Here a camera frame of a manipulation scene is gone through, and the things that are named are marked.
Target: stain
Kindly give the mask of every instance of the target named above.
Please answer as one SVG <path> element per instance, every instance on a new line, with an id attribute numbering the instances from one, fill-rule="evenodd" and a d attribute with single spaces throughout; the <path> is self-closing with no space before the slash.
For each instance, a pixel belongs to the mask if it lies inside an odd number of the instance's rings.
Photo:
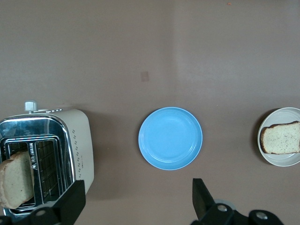
<path id="1" fill-rule="evenodd" d="M 149 81 L 148 71 L 141 72 L 141 81 L 142 82 L 148 82 Z"/>

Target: screw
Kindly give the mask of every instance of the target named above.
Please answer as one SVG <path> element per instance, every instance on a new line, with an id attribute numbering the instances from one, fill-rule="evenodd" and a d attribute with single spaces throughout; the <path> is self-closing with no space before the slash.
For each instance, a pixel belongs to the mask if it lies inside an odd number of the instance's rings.
<path id="1" fill-rule="evenodd" d="M 218 205 L 217 209 L 220 210 L 221 212 L 227 212 L 227 208 L 224 205 Z"/>
<path id="2" fill-rule="evenodd" d="M 268 219 L 267 215 L 263 212 L 257 212 L 256 216 L 260 219 Z"/>

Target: toaster slot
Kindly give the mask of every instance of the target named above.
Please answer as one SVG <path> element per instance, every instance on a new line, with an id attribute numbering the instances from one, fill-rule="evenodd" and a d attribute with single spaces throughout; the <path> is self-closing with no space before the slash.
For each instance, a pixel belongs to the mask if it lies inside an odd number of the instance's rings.
<path id="1" fill-rule="evenodd" d="M 19 151 L 28 150 L 28 146 L 26 142 L 11 143 L 8 146 L 9 146 L 10 155 L 13 155 Z"/>
<path id="2" fill-rule="evenodd" d="M 36 149 L 43 202 L 56 201 L 60 196 L 60 188 L 54 143 L 38 141 Z"/>

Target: white plate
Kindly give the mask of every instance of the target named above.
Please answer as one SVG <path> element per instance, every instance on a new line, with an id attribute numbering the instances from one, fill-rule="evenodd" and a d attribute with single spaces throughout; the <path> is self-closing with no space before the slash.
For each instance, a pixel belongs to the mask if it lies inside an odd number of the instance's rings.
<path id="1" fill-rule="evenodd" d="M 294 121 L 300 121 L 300 109 L 287 107 L 281 108 L 274 112 L 272 112 L 267 118 L 262 122 L 257 135 L 257 143 L 259 151 L 262 156 L 271 164 L 277 166 L 291 166 L 300 162 L 300 153 L 293 154 L 282 154 L 282 155 L 274 155 L 274 154 L 266 154 L 263 152 L 260 144 L 260 134 L 264 127 L 269 127 L 273 124 L 281 124 L 281 123 L 291 123 Z"/>

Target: bread crust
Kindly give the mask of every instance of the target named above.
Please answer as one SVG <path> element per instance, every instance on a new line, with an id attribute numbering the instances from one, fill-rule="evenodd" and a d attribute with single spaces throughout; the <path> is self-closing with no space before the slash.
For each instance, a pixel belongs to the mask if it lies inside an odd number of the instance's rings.
<path id="1" fill-rule="evenodd" d="M 20 204 L 18 204 L 18 205 L 10 203 L 10 201 L 7 199 L 7 196 L 9 196 L 8 195 L 9 190 L 6 190 L 6 188 L 5 188 L 5 180 L 6 180 L 6 176 L 13 176 L 13 174 L 7 174 L 6 170 L 10 166 L 10 163 L 14 162 L 15 160 L 23 160 L 22 157 L 24 156 L 24 154 L 28 154 L 28 152 L 18 152 L 16 154 L 13 154 L 10 159 L 7 159 L 0 164 L 0 204 L 4 208 L 16 209 L 22 203 L 28 201 L 29 199 L 31 199 L 33 197 L 33 196 L 30 196 L 28 199 L 22 199 L 22 202 L 20 200 L 19 201 Z"/>
<path id="2" fill-rule="evenodd" d="M 273 125 L 271 125 L 271 126 L 269 126 L 269 127 L 264 127 L 263 129 L 262 129 L 262 131 L 261 131 L 261 134 L 260 134 L 260 145 L 261 145 L 261 149 L 262 149 L 262 151 L 264 152 L 264 153 L 266 153 L 266 154 L 276 154 L 276 155 L 279 155 L 278 153 L 275 153 L 275 152 L 268 152 L 267 150 L 266 150 L 266 148 L 265 148 L 265 146 L 264 146 L 264 143 L 263 143 L 263 138 L 264 138 L 264 135 L 265 135 L 265 132 L 266 132 L 266 130 L 267 129 L 272 129 L 272 128 L 275 128 L 275 127 L 278 127 L 278 126 L 286 126 L 286 125 L 291 125 L 291 124 L 297 124 L 297 123 L 299 123 L 300 124 L 300 122 L 299 121 L 293 121 L 293 122 L 291 122 L 291 123 L 285 123 L 285 124 L 273 124 Z"/>

